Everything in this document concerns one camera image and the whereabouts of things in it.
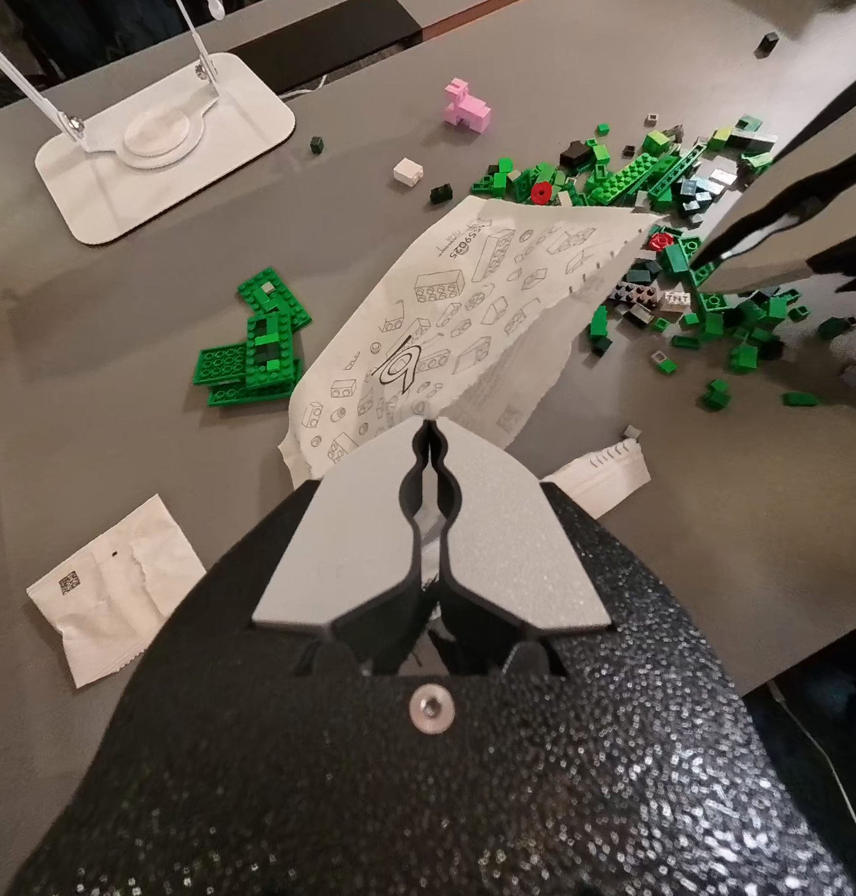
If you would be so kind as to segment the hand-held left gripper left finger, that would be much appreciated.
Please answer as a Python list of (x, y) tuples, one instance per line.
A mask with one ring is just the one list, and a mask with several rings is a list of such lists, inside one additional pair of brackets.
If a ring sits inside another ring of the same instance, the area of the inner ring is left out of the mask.
[(435, 422), (412, 418), (356, 449), (318, 483), (252, 622), (338, 643), (375, 676), (423, 670), (413, 652), (437, 577)]

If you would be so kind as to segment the torn white paper piece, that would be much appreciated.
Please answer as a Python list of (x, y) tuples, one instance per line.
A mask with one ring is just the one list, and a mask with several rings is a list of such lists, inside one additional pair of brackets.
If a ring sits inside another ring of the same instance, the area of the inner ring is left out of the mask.
[(143, 654), (205, 572), (154, 495), (27, 594), (61, 637), (73, 684), (81, 689)]

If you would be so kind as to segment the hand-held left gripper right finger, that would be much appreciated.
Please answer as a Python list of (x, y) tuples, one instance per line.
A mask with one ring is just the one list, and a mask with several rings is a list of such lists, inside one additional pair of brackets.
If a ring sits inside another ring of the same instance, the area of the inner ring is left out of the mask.
[(612, 620), (540, 480), (446, 418), (434, 421), (434, 470), (439, 604), (467, 668), (566, 677), (551, 640)]

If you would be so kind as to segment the pink toy brick pig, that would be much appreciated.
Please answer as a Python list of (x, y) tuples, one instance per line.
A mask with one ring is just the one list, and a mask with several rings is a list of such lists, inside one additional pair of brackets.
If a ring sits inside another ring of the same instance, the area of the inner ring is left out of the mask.
[(453, 78), (445, 86), (449, 102), (444, 108), (444, 121), (450, 126), (465, 126), (474, 133), (484, 133), (491, 123), (491, 107), (471, 94), (468, 82)]

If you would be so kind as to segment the flat green brick plate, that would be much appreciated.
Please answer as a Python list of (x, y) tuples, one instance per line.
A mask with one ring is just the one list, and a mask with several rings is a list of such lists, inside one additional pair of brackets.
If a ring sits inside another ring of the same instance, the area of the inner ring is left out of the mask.
[(256, 314), (287, 311), (293, 332), (312, 323), (309, 313), (272, 267), (249, 277), (236, 291)]

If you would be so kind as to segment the stacked green brick plates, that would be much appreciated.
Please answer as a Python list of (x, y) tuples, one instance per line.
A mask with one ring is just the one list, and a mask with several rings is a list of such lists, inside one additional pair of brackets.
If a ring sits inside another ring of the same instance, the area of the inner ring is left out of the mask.
[(290, 398), (303, 376), (295, 333), (309, 321), (307, 315), (282, 309), (254, 314), (241, 342), (198, 353), (192, 384), (208, 389), (210, 407)]

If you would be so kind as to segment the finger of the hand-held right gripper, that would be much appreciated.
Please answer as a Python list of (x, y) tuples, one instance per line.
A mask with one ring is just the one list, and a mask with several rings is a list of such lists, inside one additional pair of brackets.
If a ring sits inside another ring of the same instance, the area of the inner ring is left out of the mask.
[(735, 245), (717, 248), (714, 242), (725, 237), (733, 225), (762, 206), (763, 182), (752, 184), (736, 196), (715, 226), (707, 232), (692, 266), (714, 263), (715, 269), (703, 281), (707, 292), (742, 293), (757, 287), (805, 280), (814, 272), (810, 259), (856, 237), (856, 186), (840, 193), (826, 207), (803, 222), (788, 218), (756, 226)]
[[(714, 246), (735, 245), (753, 226), (788, 218), (803, 222), (856, 186), (856, 80), (841, 91), (778, 154), (764, 174), (762, 206), (747, 223), (731, 226)], [(856, 237), (814, 258), (856, 258)]]

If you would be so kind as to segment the white lamp base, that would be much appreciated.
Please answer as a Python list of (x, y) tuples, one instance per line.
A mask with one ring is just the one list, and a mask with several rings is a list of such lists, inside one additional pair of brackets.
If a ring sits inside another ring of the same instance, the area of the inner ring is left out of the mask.
[(59, 130), (35, 169), (74, 238), (104, 245), (284, 143), (292, 109), (231, 52), (211, 54), (182, 1), (197, 60), (81, 119), (0, 51), (0, 69)]

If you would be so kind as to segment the brown wooden trim strip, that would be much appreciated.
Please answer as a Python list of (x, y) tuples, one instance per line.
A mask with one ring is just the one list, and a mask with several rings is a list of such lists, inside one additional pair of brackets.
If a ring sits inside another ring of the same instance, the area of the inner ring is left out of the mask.
[(506, 1), (419, 2), (411, 16), (420, 23), (424, 42), (478, 21), (508, 4)]

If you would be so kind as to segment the grey desk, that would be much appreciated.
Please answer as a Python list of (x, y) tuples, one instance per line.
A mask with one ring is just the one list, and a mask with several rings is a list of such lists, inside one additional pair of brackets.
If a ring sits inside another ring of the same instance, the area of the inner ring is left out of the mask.
[[(757, 59), (776, 31), (773, 53)], [(491, 107), (450, 126), (445, 86)], [(648, 113), (687, 136), (742, 114), (780, 144), (856, 79), (856, 2), (517, 2), (292, 101), (288, 143), (99, 248), (35, 173), (47, 134), (0, 111), (0, 894), (64, 809), (131, 676), (77, 690), (26, 588), (160, 495), (212, 566), (292, 489), (277, 402), (212, 409), (198, 350), (239, 339), (235, 286), (273, 265), (312, 315), (314, 360), (389, 266), (501, 155), (556, 161), (597, 123), (616, 156)], [(310, 152), (320, 135), (322, 155)], [(413, 188), (394, 181), (421, 164)], [(638, 427), (652, 480), (605, 518), (692, 614), (741, 692), (856, 629), (856, 391), (800, 350), (695, 405), (717, 357), (667, 377), (648, 341), (575, 348), (512, 443), (540, 476)], [(788, 408), (784, 392), (822, 405)]]

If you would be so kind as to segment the white torn paper bag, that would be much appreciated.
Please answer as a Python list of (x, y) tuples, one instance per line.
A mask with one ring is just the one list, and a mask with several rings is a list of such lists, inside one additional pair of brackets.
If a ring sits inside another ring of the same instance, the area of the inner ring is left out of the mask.
[(541, 479), (597, 521), (650, 481), (642, 448), (634, 438), (584, 454)]

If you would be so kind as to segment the black desk panel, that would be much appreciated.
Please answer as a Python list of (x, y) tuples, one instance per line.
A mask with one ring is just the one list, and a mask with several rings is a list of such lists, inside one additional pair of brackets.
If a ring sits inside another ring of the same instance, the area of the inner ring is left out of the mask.
[(377, 51), (422, 41), (396, 1), (346, 1), (233, 48), (263, 80), (290, 89)]

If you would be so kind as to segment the pile of toy bricks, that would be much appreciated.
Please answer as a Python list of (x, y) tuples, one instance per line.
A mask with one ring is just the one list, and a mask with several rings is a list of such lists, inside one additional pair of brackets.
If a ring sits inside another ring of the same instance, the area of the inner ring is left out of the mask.
[[(548, 205), (571, 207), (626, 207), (635, 201), (639, 210), (678, 215), (684, 229), (658, 224), (676, 241), (664, 251), (652, 252), (651, 260), (638, 261), (613, 290), (612, 301), (626, 305), (627, 317), (646, 330), (667, 330), (667, 322), (653, 314), (658, 297), (656, 278), (663, 273), (690, 291), (681, 317), (681, 332), (670, 344), (677, 350), (698, 350), (711, 341), (728, 337), (735, 342), (728, 368), (736, 374), (755, 370), (761, 361), (781, 357), (784, 342), (777, 330), (783, 321), (801, 322), (808, 314), (796, 289), (780, 285), (757, 287), (742, 293), (707, 292), (703, 281), (715, 264), (692, 266), (705, 235), (737, 195), (765, 173), (778, 156), (773, 141), (760, 130), (757, 118), (743, 117), (734, 128), (715, 132), (709, 140), (697, 140), (681, 149), (680, 130), (652, 132), (643, 149), (617, 171), (608, 169), (609, 156), (599, 140), (573, 141), (557, 166), (546, 163), (518, 172), (502, 158), (470, 189), (481, 198), (509, 198), (532, 204), (530, 191), (537, 180), (553, 185)], [(840, 292), (856, 292), (856, 258), (812, 258), (813, 275), (837, 274), (846, 281)]]

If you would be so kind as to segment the printed paper brick bag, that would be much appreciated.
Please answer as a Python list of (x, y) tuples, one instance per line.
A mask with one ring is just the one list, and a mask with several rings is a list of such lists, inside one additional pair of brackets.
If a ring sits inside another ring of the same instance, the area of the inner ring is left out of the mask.
[(468, 197), (422, 233), (309, 364), (279, 451), (293, 487), (411, 418), (506, 449), (654, 213)]

